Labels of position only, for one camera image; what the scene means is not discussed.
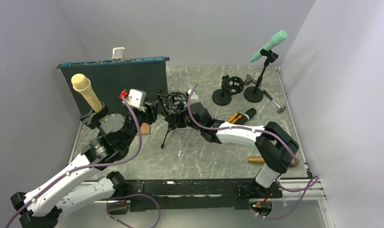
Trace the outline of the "black condenser microphone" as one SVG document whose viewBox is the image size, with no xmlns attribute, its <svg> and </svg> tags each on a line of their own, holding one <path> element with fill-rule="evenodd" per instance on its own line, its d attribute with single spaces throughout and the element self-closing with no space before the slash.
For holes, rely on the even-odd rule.
<svg viewBox="0 0 384 228">
<path fill-rule="evenodd" d="M 252 119 L 257 113 L 255 108 L 250 108 L 244 114 L 236 113 L 233 123 L 237 125 L 244 125 L 247 121 Z"/>
</svg>

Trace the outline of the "black tripod shock mount stand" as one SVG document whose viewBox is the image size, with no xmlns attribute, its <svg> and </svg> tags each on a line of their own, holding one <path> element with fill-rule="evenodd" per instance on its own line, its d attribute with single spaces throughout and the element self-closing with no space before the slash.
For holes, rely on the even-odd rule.
<svg viewBox="0 0 384 228">
<path fill-rule="evenodd" d="M 160 90 L 156 94 L 156 97 L 157 97 L 157 100 L 160 101 L 161 106 L 163 107 L 163 116 L 165 114 L 165 111 L 182 112 L 182 111 L 187 110 L 187 96 L 185 93 L 172 92 L 172 93 L 169 93 L 167 95 L 164 95 L 162 93 L 162 90 Z M 164 148 L 167 135 L 172 130 L 174 130 L 174 129 L 169 129 L 169 128 L 167 129 L 164 140 L 161 144 L 161 149 Z"/>
</svg>

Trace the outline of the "gold microphone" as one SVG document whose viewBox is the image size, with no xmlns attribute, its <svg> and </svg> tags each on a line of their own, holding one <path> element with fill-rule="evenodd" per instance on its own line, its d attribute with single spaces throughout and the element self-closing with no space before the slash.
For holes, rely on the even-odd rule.
<svg viewBox="0 0 384 228">
<path fill-rule="evenodd" d="M 263 157 L 248 157 L 248 163 L 255 163 L 255 164 L 265 164 L 264 158 Z M 295 165 L 295 161 L 292 160 L 290 167 Z"/>
</svg>

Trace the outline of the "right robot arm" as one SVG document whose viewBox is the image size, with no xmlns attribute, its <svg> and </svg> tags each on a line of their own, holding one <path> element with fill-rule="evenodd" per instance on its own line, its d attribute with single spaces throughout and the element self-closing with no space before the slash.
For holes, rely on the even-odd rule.
<svg viewBox="0 0 384 228">
<path fill-rule="evenodd" d="M 210 143 L 234 143 L 256 148 L 264 165 L 256 174 L 252 191 L 257 197 L 270 192 L 272 183 L 286 173 L 296 158 L 299 144 L 276 122 L 262 126 L 243 126 L 211 117 L 203 105 L 187 102 L 163 103 L 169 129 L 190 127 Z"/>
</svg>

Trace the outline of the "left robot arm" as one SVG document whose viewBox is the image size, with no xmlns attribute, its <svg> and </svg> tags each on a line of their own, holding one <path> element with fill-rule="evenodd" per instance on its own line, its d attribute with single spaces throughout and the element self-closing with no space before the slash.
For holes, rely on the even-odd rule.
<svg viewBox="0 0 384 228">
<path fill-rule="evenodd" d="M 114 172 L 88 189 L 76 187 L 89 177 L 109 166 L 131 160 L 129 147 L 135 138 L 141 138 L 141 125 L 152 124 L 158 115 L 158 102 L 135 105 L 123 100 L 127 115 L 108 114 L 107 106 L 100 111 L 90 110 L 80 120 L 99 135 L 85 146 L 63 170 L 30 192 L 17 192 L 10 200 L 15 216 L 24 228 L 53 228 L 65 215 L 94 201 L 113 197 L 122 199 L 127 193 L 122 175 Z"/>
</svg>

